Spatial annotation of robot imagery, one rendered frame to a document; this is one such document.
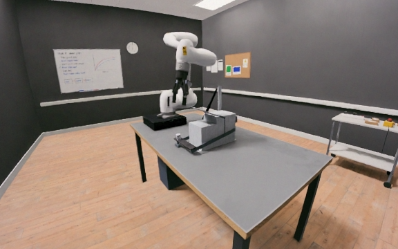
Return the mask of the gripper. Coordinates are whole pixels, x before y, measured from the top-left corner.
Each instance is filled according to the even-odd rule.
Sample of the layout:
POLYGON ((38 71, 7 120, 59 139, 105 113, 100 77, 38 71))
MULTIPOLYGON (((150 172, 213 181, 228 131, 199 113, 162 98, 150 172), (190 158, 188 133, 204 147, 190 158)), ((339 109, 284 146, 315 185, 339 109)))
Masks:
POLYGON ((174 84, 174 86, 173 86, 173 90, 172 90, 172 93, 173 93, 172 103, 176 103, 176 96, 177 96, 177 92, 178 92, 178 89, 179 89, 178 86, 180 86, 180 87, 182 88, 182 92, 184 93, 184 94, 182 94, 182 95, 183 95, 183 96, 182 96, 182 106, 186 106, 186 103, 187 103, 187 95, 189 94, 189 90, 188 90, 188 81, 186 80, 186 79, 187 79, 187 73, 188 73, 188 72, 186 72, 186 71, 177 71, 177 72, 176 72, 176 78, 178 79, 178 81, 175 80, 175 84, 174 84), (183 85, 183 83, 184 83, 184 85, 183 85))

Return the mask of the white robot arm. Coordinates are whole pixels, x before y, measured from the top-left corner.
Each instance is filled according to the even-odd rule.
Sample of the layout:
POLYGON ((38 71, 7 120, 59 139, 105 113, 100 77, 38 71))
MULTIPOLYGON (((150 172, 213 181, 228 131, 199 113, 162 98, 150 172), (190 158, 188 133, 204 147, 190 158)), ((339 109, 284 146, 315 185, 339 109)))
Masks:
POLYGON ((198 38, 191 33, 167 33, 164 37, 164 42, 167 46, 177 49, 176 52, 176 70, 186 71, 188 90, 186 106, 182 106, 182 89, 178 91, 176 96, 176 103, 172 103, 173 93, 171 90, 163 91, 160 96, 161 114, 157 115, 159 118, 167 119, 179 117, 176 114, 176 109, 189 108, 197 103, 196 94, 190 89, 193 84, 191 79, 191 64, 200 66, 213 66, 216 63, 216 55, 205 49, 194 48, 197 46, 198 38), (174 39, 175 38, 175 39, 174 39))

